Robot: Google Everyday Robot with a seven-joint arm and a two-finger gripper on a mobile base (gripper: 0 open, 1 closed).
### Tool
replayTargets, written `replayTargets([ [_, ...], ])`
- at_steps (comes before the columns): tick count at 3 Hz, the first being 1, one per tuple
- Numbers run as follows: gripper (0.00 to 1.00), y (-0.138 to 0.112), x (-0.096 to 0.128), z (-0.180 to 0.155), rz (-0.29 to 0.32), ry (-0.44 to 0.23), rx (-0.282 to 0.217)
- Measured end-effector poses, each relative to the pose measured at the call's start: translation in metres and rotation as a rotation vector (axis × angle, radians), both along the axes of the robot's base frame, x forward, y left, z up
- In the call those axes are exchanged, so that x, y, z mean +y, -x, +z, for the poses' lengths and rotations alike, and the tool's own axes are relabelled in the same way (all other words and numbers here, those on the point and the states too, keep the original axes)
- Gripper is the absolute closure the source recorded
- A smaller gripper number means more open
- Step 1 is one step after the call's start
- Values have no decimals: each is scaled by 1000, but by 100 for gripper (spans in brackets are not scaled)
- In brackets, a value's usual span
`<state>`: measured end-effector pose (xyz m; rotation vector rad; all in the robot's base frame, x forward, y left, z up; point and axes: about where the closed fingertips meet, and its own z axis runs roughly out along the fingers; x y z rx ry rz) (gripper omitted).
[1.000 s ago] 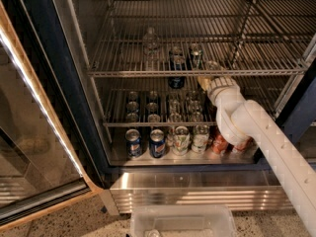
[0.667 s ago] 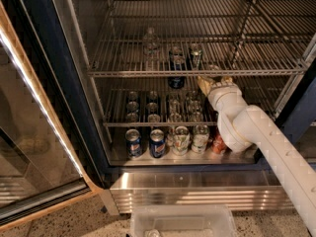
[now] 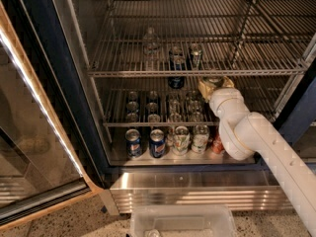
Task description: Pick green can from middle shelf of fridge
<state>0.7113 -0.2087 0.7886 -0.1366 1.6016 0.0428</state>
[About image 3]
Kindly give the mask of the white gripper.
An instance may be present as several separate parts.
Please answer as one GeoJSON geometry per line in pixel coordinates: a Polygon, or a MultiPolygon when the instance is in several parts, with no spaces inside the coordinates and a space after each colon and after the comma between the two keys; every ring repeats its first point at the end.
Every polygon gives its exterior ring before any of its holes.
{"type": "Polygon", "coordinates": [[[206,102],[217,117],[244,115],[249,112],[244,98],[239,90],[234,88],[233,81],[224,77],[223,86],[227,88],[209,87],[202,78],[198,80],[198,89],[206,102]]]}

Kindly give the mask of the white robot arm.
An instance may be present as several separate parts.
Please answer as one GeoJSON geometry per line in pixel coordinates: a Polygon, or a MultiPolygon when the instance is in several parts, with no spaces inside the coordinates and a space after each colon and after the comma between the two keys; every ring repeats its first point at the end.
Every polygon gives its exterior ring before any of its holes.
{"type": "Polygon", "coordinates": [[[316,175],[273,125],[251,112],[227,77],[200,77],[198,89],[219,118],[225,151],[241,161],[259,153],[312,237],[316,237],[316,175]]]}

